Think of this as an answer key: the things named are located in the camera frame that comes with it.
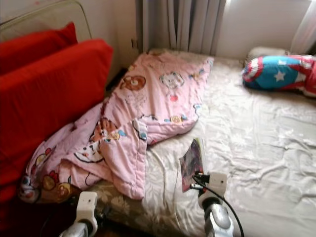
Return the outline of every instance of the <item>pink comforter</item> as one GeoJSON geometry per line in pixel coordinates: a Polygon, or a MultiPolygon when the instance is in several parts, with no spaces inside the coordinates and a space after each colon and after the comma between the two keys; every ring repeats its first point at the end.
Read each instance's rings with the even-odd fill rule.
{"type": "Polygon", "coordinates": [[[194,126],[211,63],[192,64],[170,53],[140,55],[109,98],[40,144],[19,197],[62,202],[105,179],[142,199],[146,147],[194,126]]]}

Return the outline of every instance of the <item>wall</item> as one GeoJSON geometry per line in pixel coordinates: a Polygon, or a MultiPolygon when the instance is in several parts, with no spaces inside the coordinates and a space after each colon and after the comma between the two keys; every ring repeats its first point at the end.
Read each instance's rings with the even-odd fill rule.
{"type": "MultiPolygon", "coordinates": [[[[0,0],[1,21],[7,16],[14,15],[22,9],[47,0],[0,0]]],[[[115,22],[113,0],[79,0],[85,11],[93,38],[102,38],[113,49],[114,56],[109,72],[107,84],[121,69],[117,25],[115,22]]]]}
{"type": "Polygon", "coordinates": [[[290,49],[309,0],[228,0],[216,56],[245,58],[259,45],[290,49]]]}
{"type": "Polygon", "coordinates": [[[120,63],[122,67],[127,68],[139,54],[138,49],[131,46],[131,39],[137,39],[135,0],[115,0],[113,2],[120,63]]]}

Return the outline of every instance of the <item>mattress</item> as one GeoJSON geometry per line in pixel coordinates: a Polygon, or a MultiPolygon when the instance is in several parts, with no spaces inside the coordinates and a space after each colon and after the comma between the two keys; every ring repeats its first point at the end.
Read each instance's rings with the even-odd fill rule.
{"type": "MultiPolygon", "coordinates": [[[[247,89],[241,70],[238,60],[215,58],[195,127],[148,147],[144,199],[131,200],[101,181],[90,189],[98,193],[98,208],[110,205],[110,219],[155,236],[204,236],[198,193],[181,191],[179,162],[199,137],[204,171],[228,176],[225,198],[245,236],[314,236],[316,100],[247,89]]],[[[234,236],[240,236],[236,222],[234,236]]]]}

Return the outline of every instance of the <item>book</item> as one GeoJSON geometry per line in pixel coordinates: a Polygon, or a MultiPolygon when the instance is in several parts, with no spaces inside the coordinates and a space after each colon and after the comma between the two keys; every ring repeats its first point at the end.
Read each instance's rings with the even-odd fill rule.
{"type": "Polygon", "coordinates": [[[195,183],[192,176],[196,171],[203,173],[204,156],[203,140],[194,138],[187,152],[179,158],[183,192],[190,189],[190,184],[195,183]]]}

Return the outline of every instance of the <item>red cushion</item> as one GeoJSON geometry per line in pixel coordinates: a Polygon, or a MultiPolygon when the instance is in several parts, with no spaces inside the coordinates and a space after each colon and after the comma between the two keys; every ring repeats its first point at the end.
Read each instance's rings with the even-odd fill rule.
{"type": "Polygon", "coordinates": [[[76,44],[76,30],[69,23],[61,30],[35,32],[0,44],[0,75],[76,44]]]}
{"type": "Polygon", "coordinates": [[[0,206],[37,146],[102,101],[112,53],[93,39],[0,77],[0,206]]]}

